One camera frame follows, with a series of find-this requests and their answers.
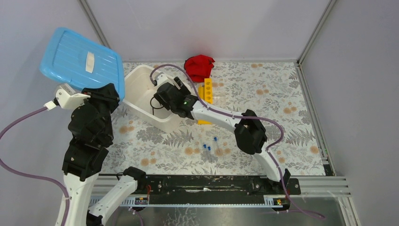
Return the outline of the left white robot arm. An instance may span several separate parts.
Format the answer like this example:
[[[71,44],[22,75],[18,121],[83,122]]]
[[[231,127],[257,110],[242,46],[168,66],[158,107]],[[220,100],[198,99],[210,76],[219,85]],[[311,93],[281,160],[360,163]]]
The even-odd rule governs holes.
[[[129,167],[99,202],[93,206],[89,204],[108,148],[113,144],[111,114],[119,106],[119,94],[113,83],[84,88],[81,92],[65,83],[57,87],[54,101],[62,109],[72,111],[68,124],[72,139],[62,165],[67,197],[65,206],[59,211],[58,223],[103,226],[130,194],[139,194],[146,187],[146,173]]]

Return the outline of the blue plastic bin lid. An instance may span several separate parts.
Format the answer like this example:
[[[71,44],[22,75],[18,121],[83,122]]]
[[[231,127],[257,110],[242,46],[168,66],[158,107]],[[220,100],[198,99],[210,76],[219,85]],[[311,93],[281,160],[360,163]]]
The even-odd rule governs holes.
[[[125,97],[121,56],[66,27],[55,29],[39,69],[49,79],[77,90],[112,83],[120,100]]]

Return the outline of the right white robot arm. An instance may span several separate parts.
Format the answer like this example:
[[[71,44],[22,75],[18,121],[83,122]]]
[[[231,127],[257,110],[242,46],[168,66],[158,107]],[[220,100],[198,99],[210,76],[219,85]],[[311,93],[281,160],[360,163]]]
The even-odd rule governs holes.
[[[247,109],[244,113],[232,112],[206,103],[193,95],[178,78],[152,81],[156,88],[155,99],[167,110],[181,118],[208,121],[235,135],[237,147],[252,155],[261,165],[270,188],[276,194],[288,189],[290,172],[280,163],[267,143],[264,118]]]

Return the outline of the white plastic storage bin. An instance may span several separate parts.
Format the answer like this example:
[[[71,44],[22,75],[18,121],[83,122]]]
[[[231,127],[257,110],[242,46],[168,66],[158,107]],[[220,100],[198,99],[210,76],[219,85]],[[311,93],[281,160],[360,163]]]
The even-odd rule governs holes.
[[[183,119],[170,110],[161,108],[161,105],[153,98],[157,92],[150,80],[150,73],[153,69],[148,65],[139,65],[125,77],[123,102],[130,106],[133,114],[140,119],[165,133],[171,133],[178,128]],[[153,77],[159,73],[162,72],[157,70]],[[172,76],[170,76],[169,83],[173,83]]]

